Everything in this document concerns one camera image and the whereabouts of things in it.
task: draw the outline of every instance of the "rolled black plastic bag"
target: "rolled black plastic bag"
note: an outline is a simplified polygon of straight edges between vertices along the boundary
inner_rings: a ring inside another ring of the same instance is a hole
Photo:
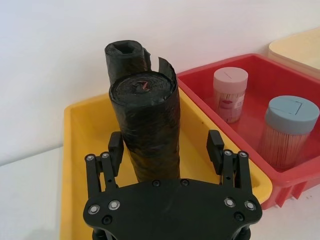
[[[104,52],[111,85],[123,76],[151,71],[150,54],[137,41],[112,42]]]
[[[159,58],[159,72],[117,79],[109,96],[138,181],[179,178],[180,99],[170,63]]]

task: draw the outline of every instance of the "clear plastic container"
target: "clear plastic container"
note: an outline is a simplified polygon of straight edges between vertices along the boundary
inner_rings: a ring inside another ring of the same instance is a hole
[[[285,170],[296,165],[319,108],[297,96],[278,96],[269,102],[258,152],[272,167]]]
[[[247,89],[248,73],[238,67],[223,67],[213,75],[213,110],[228,124],[239,120]]]

